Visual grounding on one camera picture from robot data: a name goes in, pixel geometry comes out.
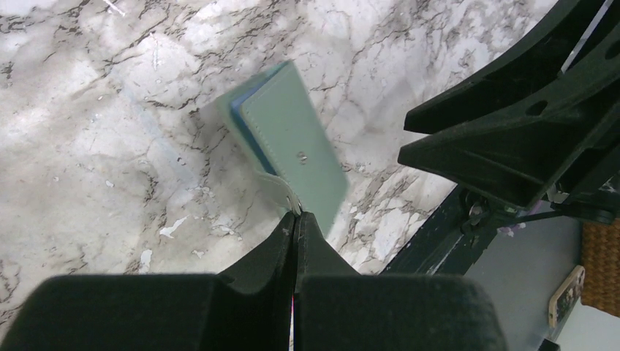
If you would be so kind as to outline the green card holder wallet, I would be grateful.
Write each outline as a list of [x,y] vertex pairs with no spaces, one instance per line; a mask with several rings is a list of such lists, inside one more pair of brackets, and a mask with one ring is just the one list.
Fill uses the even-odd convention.
[[282,213],[312,213],[328,235],[349,183],[294,61],[259,72],[215,106]]

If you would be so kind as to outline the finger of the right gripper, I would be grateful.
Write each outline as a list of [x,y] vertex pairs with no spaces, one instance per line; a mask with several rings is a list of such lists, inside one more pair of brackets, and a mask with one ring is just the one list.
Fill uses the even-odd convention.
[[551,118],[619,81],[619,2],[558,1],[514,46],[409,111],[404,130],[432,135],[501,118]]
[[398,162],[528,208],[619,129],[619,30],[565,75],[507,107],[402,146]]

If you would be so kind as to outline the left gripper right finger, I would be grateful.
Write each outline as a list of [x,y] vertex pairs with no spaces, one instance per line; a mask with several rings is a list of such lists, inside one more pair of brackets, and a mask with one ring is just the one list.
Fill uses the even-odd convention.
[[490,297],[455,275],[363,275],[324,239],[313,214],[295,223],[296,350],[506,350]]

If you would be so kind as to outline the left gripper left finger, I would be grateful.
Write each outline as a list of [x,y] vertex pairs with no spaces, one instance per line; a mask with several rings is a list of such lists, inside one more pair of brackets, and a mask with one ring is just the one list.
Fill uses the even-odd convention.
[[292,234],[287,214],[218,274],[66,275],[41,283],[3,350],[287,350]]

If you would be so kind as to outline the woven brown basket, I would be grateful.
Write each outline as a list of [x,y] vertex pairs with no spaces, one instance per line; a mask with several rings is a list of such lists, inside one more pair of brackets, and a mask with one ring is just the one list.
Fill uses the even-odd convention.
[[619,220],[583,225],[581,265],[585,268],[582,304],[619,316]]

